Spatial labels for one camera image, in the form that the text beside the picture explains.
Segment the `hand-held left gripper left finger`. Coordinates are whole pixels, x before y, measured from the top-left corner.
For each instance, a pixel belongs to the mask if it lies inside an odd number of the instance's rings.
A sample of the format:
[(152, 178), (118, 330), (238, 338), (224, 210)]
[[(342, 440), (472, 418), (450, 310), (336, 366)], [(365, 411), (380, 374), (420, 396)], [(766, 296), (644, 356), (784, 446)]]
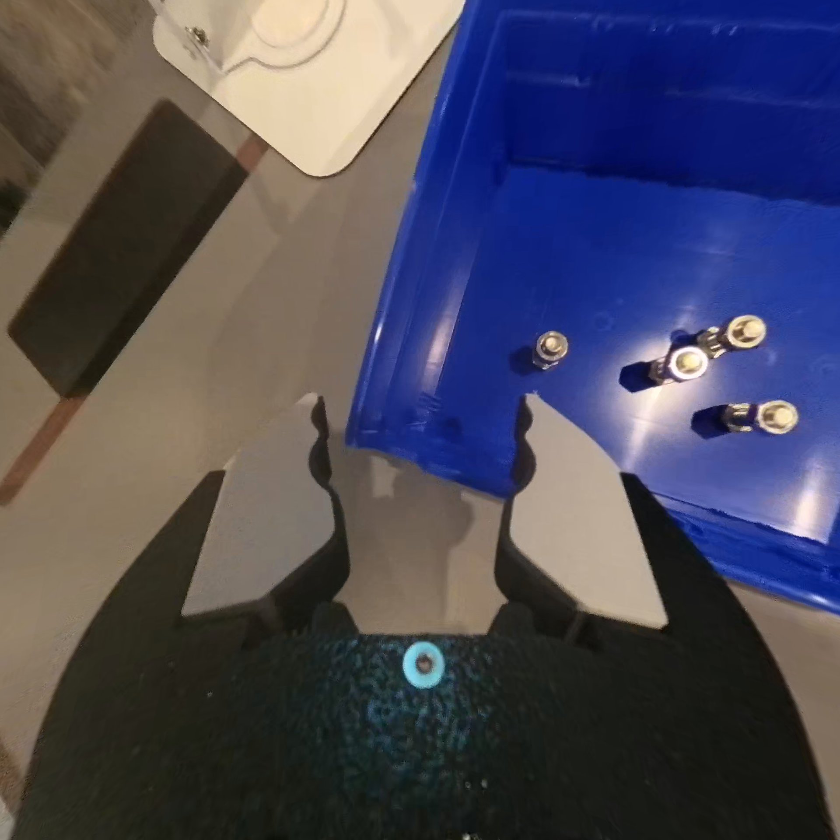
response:
[(351, 558), (329, 438), (326, 402), (310, 392), (227, 462), (184, 623), (242, 618), (258, 634), (297, 636), (334, 602)]

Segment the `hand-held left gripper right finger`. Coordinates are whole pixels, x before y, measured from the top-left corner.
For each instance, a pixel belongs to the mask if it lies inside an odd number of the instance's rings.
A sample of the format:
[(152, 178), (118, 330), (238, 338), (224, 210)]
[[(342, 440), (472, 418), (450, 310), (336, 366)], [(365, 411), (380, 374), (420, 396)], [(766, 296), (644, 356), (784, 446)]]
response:
[(514, 438), (493, 565), (505, 602), (488, 635), (592, 651), (620, 637), (667, 643), (666, 604), (621, 470), (535, 392), (519, 403)]

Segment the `blue plastic bin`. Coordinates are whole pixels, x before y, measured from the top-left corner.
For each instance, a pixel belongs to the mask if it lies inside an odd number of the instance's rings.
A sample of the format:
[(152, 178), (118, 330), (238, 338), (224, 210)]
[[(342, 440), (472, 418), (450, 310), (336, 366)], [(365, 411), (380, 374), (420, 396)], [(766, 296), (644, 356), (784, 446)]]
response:
[[(743, 314), (760, 346), (647, 378)], [(346, 444), (508, 497), (529, 392), (721, 574), (838, 614), (838, 2), (466, 4)], [(772, 400), (789, 434), (720, 420)]]

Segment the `steel bolt with nut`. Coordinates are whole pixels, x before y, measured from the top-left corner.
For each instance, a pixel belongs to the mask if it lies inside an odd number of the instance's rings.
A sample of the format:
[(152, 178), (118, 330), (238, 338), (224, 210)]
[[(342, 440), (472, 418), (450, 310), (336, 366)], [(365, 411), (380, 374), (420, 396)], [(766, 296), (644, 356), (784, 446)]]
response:
[(723, 332), (726, 345), (731, 351), (752, 350), (761, 345), (768, 333), (767, 323), (753, 314), (732, 318)]
[(706, 352), (695, 344), (686, 344), (669, 352), (665, 361), (665, 381), (669, 384), (685, 384), (704, 376), (710, 359)]

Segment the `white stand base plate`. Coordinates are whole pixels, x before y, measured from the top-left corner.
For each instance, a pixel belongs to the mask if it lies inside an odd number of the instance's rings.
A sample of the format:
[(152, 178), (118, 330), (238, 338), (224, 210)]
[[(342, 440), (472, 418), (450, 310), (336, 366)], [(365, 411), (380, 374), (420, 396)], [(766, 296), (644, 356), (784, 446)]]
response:
[(361, 152), (464, 1), (150, 1), (162, 58), (303, 174)]

